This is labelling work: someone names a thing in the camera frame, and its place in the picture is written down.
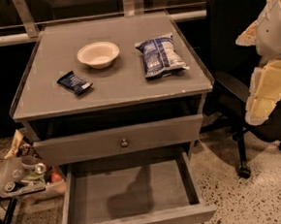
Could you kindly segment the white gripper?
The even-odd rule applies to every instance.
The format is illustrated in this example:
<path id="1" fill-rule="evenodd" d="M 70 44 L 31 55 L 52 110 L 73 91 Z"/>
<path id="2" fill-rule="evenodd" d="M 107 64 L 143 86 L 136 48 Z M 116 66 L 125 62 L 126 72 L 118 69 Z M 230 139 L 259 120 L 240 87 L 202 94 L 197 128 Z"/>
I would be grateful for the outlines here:
<path id="1" fill-rule="evenodd" d="M 256 45 L 256 52 L 266 59 L 262 68 L 255 68 L 249 86 L 245 121 L 262 125 L 281 101 L 281 0 L 267 0 L 257 21 L 253 21 L 237 36 L 235 44 Z"/>

